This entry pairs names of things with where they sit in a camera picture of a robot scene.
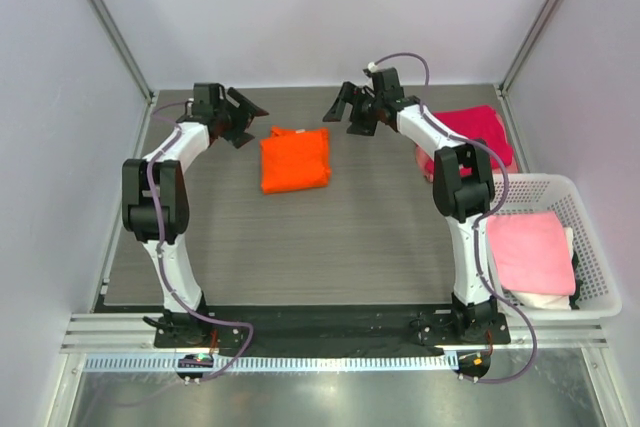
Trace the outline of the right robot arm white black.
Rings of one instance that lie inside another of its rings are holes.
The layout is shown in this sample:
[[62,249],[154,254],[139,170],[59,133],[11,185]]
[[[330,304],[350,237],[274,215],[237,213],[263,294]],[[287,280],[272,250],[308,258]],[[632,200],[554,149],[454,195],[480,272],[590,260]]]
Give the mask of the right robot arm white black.
[[394,68],[370,68],[369,86],[346,81],[325,122],[339,122],[351,106],[352,135],[372,136],[389,126],[432,159],[432,196],[445,218],[454,254],[450,326],[462,342],[479,342],[498,321],[498,299],[489,279],[487,221],[495,185],[487,146],[452,130],[416,96],[405,93]]

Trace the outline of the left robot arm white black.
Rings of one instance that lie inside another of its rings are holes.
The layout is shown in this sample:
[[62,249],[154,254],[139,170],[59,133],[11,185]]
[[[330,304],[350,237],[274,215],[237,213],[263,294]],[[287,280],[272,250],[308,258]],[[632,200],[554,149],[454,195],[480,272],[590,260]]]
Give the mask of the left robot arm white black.
[[253,140],[249,128],[267,111],[233,87],[197,83],[181,103],[172,130],[151,153],[124,161],[121,171],[121,214],[150,257],[163,295],[159,317],[143,321],[156,331],[158,346],[200,346],[219,327],[252,325],[212,317],[203,289],[195,279],[186,246],[190,204],[185,174],[198,156],[216,141],[239,149]]

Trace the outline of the orange t shirt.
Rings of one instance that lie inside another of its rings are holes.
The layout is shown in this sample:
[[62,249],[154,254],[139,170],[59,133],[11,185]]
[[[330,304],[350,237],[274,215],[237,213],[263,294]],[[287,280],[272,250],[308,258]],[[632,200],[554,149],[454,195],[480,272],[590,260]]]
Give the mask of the orange t shirt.
[[272,126],[260,141],[261,189],[279,194],[327,187],[331,178],[327,128],[284,129]]

